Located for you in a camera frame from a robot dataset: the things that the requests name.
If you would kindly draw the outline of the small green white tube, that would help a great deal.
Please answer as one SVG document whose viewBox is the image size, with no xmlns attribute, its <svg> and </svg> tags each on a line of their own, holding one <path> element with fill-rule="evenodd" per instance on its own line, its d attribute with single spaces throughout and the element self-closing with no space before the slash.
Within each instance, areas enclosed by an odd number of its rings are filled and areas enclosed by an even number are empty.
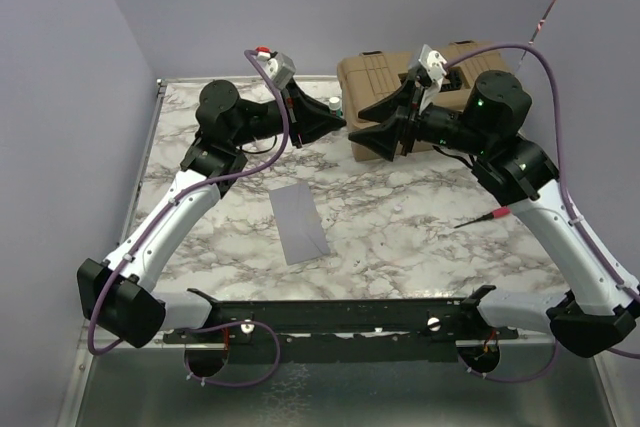
<svg viewBox="0 0 640 427">
<path fill-rule="evenodd" d="M 330 97 L 328 101 L 328 107 L 333 115 L 337 117 L 342 116 L 342 102 L 340 97 Z"/>
</svg>

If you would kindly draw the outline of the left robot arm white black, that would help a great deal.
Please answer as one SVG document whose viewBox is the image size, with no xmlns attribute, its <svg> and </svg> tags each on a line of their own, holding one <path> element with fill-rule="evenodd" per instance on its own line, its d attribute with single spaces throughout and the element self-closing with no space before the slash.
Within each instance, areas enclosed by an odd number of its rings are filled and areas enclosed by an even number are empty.
<svg viewBox="0 0 640 427">
<path fill-rule="evenodd" d="M 220 332 L 213 300 L 193 290 L 158 293 L 168 260 L 193 226 L 229 191 L 246 169 L 242 148 L 274 138 L 300 148 L 345 127 L 331 109 L 289 80 L 273 100 L 241 97 L 227 80 L 213 80 L 199 94 L 198 129 L 167 193 L 138 228 L 101 261 L 77 271 L 89 329 L 102 328 L 140 348 L 157 333 L 187 329 L 206 342 Z"/>
</svg>

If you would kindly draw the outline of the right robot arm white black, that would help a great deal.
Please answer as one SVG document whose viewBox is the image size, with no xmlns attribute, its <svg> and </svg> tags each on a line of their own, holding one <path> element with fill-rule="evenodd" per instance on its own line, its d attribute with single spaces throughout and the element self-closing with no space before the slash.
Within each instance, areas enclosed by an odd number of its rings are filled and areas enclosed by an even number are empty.
<svg viewBox="0 0 640 427">
<path fill-rule="evenodd" d="M 624 340 L 639 316 L 627 294 L 638 280 L 625 270 L 608 273 L 613 259 L 593 230 L 562 197 L 560 171 L 536 143 L 519 133 L 532 99 L 511 73 L 489 70 L 475 80 L 463 111 L 417 106 L 419 89 L 406 81 L 394 94 L 364 110 L 368 128 L 351 142 L 391 161 L 415 142 L 472 157 L 471 173 L 496 201 L 534 235 L 569 286 L 559 296 L 484 287 L 459 314 L 461 330 L 481 338 L 494 327 L 551 334 L 570 352 L 589 358 Z"/>
</svg>

